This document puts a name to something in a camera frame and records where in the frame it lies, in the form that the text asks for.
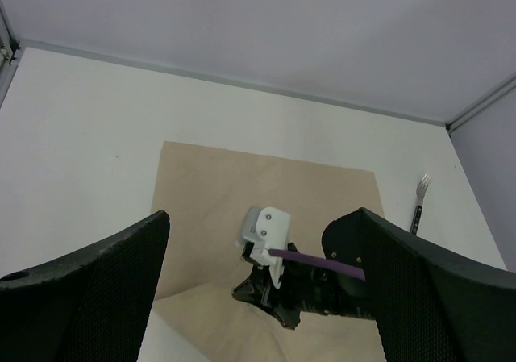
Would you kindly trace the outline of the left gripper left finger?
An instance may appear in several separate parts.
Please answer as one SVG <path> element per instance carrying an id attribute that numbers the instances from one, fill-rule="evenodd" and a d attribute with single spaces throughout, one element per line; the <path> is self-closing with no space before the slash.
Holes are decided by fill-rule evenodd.
<path id="1" fill-rule="evenodd" d="M 1 279 L 3 361 L 136 361 L 170 232 L 160 210 Z"/>

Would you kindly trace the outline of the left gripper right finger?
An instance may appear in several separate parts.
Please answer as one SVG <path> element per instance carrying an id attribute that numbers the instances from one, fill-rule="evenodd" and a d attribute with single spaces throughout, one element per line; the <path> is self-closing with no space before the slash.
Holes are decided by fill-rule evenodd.
<path id="1" fill-rule="evenodd" d="M 513 361 L 515 275 L 358 211 L 362 265 L 388 361 Z"/>

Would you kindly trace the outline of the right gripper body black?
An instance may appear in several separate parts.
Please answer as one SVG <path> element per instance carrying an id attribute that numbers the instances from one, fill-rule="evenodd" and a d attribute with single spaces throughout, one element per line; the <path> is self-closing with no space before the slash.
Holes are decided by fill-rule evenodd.
<path id="1" fill-rule="evenodd" d="M 301 322 L 302 312 L 323 312 L 323 270 L 312 264 L 286 260 L 280 276 L 281 285 L 273 284 L 269 267 L 251 258 L 254 245 L 243 246 L 242 259 L 252 265 L 250 275 L 237 285 L 231 296 L 264 311 L 285 329 L 293 330 Z"/>

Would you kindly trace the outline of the beige cloth napkin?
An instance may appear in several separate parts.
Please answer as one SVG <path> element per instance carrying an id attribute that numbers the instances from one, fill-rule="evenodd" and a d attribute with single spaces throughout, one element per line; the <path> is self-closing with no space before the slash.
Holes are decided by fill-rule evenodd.
<path id="1" fill-rule="evenodd" d="M 270 250 L 295 243 L 321 256 L 327 225 L 361 207 L 382 212 L 367 170 L 164 143 L 152 208 L 169 214 L 171 232 L 154 311 L 213 361 L 382 361 L 372 321 L 303 314 L 287 330 L 231 295 L 252 269 L 246 243 L 278 292 L 286 262 Z"/>

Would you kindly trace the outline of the silver fork black handle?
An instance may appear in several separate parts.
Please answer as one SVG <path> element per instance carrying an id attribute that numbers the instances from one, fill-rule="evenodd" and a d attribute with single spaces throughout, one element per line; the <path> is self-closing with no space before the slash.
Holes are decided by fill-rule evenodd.
<path id="1" fill-rule="evenodd" d="M 431 176 L 425 174 L 419 181 L 416 188 L 416 206 L 414 209 L 412 223 L 410 225 L 410 233 L 413 235 L 417 235 L 418 232 L 418 227 L 422 217 L 423 201 L 430 183 Z"/>

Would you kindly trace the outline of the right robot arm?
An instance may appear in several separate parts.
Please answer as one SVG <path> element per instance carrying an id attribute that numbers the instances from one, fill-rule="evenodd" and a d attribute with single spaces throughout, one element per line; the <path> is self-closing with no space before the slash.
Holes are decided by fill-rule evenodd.
<path id="1" fill-rule="evenodd" d="M 251 258 L 255 244 L 244 244 L 242 258 L 252 264 L 252 270 L 231 296 L 289 330 L 298 326 L 302 312 L 373 320 L 361 265 L 358 219 L 355 211 L 328 224 L 321 238 L 323 258 L 300 253 L 290 239 L 285 248 L 275 249 L 273 259 L 281 266 L 278 286 L 273 284 L 271 267 Z"/>

